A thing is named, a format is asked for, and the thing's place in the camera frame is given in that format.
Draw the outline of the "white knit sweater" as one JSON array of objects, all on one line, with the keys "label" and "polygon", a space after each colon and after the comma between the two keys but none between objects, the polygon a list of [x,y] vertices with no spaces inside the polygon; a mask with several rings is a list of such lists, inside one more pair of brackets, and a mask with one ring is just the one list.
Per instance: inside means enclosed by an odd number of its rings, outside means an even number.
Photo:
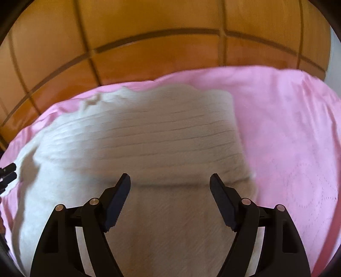
[{"label": "white knit sweater", "polygon": [[210,176],[242,197],[256,195],[232,96],[189,85],[96,94],[36,134],[15,163],[21,188],[12,242],[25,274],[53,208],[81,206],[123,173],[131,190],[106,238],[125,276],[216,276],[234,233]]}]

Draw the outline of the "orange wooden headboard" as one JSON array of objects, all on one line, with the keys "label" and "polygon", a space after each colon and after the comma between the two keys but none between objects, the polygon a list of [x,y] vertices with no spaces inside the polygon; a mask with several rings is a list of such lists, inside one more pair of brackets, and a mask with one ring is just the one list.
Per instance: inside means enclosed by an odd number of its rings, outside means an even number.
[{"label": "orange wooden headboard", "polygon": [[102,85],[245,65],[324,79],[330,50],[310,1],[2,1],[1,148]]}]

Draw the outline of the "pink bed sheet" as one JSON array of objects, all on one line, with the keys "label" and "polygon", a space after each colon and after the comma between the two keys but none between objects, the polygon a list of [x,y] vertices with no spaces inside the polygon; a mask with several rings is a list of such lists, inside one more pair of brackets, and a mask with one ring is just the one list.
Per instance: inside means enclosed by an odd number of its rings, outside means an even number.
[{"label": "pink bed sheet", "polygon": [[[15,163],[21,149],[55,119],[79,110],[82,101],[121,88],[144,92],[189,85],[232,96],[238,135],[253,173],[258,205],[282,204],[302,239],[310,272],[318,275],[340,244],[340,98],[323,81],[299,70],[264,66],[183,71],[156,80],[122,82],[84,91],[51,106],[10,143],[1,165]],[[12,230],[19,208],[19,175],[5,190],[1,215],[14,254]]]}]

